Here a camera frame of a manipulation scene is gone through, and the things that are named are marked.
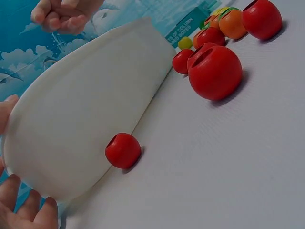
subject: yellow bead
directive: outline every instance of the yellow bead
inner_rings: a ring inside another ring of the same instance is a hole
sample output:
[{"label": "yellow bead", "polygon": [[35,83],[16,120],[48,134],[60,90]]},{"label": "yellow bead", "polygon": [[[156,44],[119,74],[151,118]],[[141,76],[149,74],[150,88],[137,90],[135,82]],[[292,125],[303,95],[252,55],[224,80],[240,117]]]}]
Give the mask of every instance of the yellow bead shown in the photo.
[{"label": "yellow bead", "polygon": [[193,46],[193,42],[189,37],[182,37],[182,39],[178,42],[178,47],[182,49],[189,49]]},{"label": "yellow bead", "polygon": [[215,11],[215,13],[213,13],[213,15],[217,16],[218,14],[222,14],[222,13],[225,12],[227,9],[229,9],[228,6],[219,8],[218,10]]}]

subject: hand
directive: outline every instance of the hand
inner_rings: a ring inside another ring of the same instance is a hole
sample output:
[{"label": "hand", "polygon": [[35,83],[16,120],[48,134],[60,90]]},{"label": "hand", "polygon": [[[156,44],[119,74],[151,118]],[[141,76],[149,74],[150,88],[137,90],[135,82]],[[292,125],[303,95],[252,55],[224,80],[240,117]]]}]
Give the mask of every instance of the hand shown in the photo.
[{"label": "hand", "polygon": [[31,19],[42,25],[46,32],[77,35],[103,2],[104,0],[40,0],[32,11]]},{"label": "hand", "polygon": [[[0,134],[3,134],[9,115],[18,101],[16,95],[0,103]],[[0,158],[0,176],[4,170]],[[0,186],[0,228],[1,229],[58,229],[58,210],[54,199],[47,198],[39,211],[41,197],[32,190],[15,214],[20,179],[11,175]]]}]

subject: white table surface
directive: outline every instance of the white table surface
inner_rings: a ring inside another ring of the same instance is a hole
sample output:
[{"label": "white table surface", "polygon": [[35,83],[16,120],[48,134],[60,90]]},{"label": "white table surface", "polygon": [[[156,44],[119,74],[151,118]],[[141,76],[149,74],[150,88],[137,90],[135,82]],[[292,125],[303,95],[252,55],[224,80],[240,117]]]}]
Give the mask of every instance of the white table surface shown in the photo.
[{"label": "white table surface", "polygon": [[111,168],[63,228],[305,228],[305,2],[274,3],[282,35],[228,44],[247,78],[239,93],[211,103],[171,71],[134,131],[138,165]]}]

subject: small red bead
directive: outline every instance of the small red bead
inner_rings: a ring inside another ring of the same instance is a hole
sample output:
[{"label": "small red bead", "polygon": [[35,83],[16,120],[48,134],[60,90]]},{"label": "small red bead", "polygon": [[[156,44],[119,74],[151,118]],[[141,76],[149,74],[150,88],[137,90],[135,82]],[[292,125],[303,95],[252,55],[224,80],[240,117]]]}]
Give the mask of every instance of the small red bead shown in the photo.
[{"label": "small red bead", "polygon": [[229,96],[242,80],[242,66],[233,51],[213,46],[190,67],[192,88],[203,98],[217,101]]},{"label": "small red bead", "polygon": [[107,145],[105,155],[114,167],[128,169],[139,159],[141,146],[132,135],[119,133]]},{"label": "small red bead", "polygon": [[260,40],[268,40],[282,28],[283,20],[277,7],[268,0],[255,0],[242,13],[246,30]]},{"label": "small red bead", "polygon": [[188,74],[187,60],[194,53],[193,50],[183,49],[173,58],[173,68],[180,74]]}]

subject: finger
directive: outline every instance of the finger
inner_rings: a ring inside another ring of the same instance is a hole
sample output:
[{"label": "finger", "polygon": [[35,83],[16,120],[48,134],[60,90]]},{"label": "finger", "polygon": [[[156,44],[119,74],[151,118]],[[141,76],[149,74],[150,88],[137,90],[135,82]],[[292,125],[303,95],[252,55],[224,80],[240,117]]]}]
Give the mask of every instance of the finger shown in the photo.
[{"label": "finger", "polygon": [[68,8],[76,8],[79,2],[79,0],[62,0],[61,6]]},{"label": "finger", "polygon": [[41,225],[42,228],[58,228],[58,209],[53,198],[46,199],[41,210],[37,213],[34,223]]},{"label": "finger", "polygon": [[50,11],[51,2],[49,0],[40,0],[31,13],[31,20],[37,24],[42,24]]},{"label": "finger", "polygon": [[14,210],[20,186],[20,179],[16,175],[10,175],[0,186],[0,202],[11,211]]},{"label": "finger", "polygon": [[0,157],[0,177],[1,177],[2,173],[3,173],[3,171],[4,171],[4,164],[3,164],[3,161],[2,161],[2,159]]},{"label": "finger", "polygon": [[39,193],[35,190],[31,190],[28,198],[17,211],[17,215],[21,216],[25,220],[33,222],[39,211],[40,201],[41,197]]},{"label": "finger", "polygon": [[57,29],[59,29],[60,26],[61,26],[61,22],[58,13],[51,12],[44,20],[42,27],[47,32],[54,32]]},{"label": "finger", "polygon": [[80,15],[78,17],[71,17],[61,24],[59,33],[79,34],[83,30],[85,24],[86,17],[84,15]]},{"label": "finger", "polygon": [[0,103],[0,134],[3,134],[10,113],[18,101],[18,96],[12,95]]},{"label": "finger", "polygon": [[78,9],[67,8],[67,7],[59,7],[55,9],[59,15],[65,15],[66,17],[78,17],[82,15],[83,12]]}]

